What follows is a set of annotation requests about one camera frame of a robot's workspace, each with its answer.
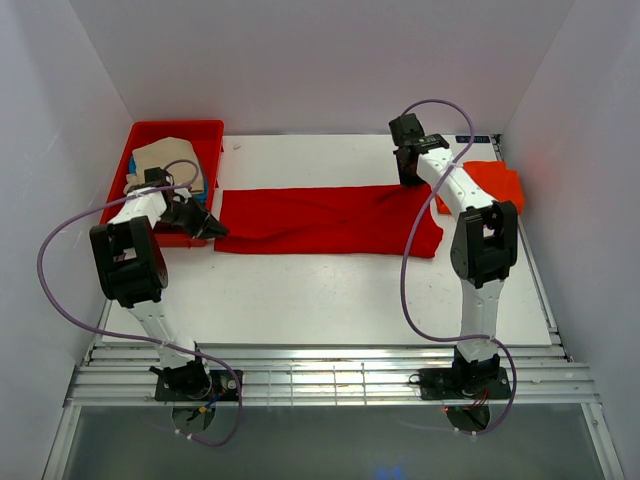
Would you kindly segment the red t shirt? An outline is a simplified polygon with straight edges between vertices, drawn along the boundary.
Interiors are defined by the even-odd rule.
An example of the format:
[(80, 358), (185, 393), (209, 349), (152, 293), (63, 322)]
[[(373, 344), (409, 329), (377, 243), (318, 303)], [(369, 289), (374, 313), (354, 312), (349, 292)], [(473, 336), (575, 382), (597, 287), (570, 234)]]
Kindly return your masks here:
[(401, 256), (427, 185), (227, 190), (218, 252)]

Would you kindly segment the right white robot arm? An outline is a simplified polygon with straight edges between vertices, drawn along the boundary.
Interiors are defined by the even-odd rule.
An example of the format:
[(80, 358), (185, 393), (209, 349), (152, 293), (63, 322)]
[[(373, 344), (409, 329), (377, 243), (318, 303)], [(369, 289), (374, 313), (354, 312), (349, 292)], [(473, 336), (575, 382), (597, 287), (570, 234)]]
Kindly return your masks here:
[(503, 349), (495, 335), (500, 295), (517, 262), (517, 209), (483, 190), (447, 147), (405, 145), (394, 155), (401, 184), (427, 184), (456, 219), (450, 260), (461, 281), (461, 330), (448, 340), (454, 346), (450, 367), (419, 370), (421, 396), (506, 399), (515, 382), (500, 365)]

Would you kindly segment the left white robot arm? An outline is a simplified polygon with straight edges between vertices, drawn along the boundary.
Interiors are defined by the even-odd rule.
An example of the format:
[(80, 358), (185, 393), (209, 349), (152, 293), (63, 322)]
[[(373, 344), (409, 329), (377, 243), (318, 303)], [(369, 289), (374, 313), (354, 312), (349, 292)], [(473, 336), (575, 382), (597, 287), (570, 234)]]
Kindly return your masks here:
[(147, 186), (127, 194), (111, 220), (93, 227), (90, 242), (107, 299), (116, 301), (157, 341), (160, 365), (151, 371), (171, 391), (197, 400), (209, 394), (212, 376), (206, 361), (196, 355), (196, 342), (177, 329), (162, 301), (169, 277), (154, 233), (159, 223), (178, 226), (196, 239), (229, 233), (188, 190)]

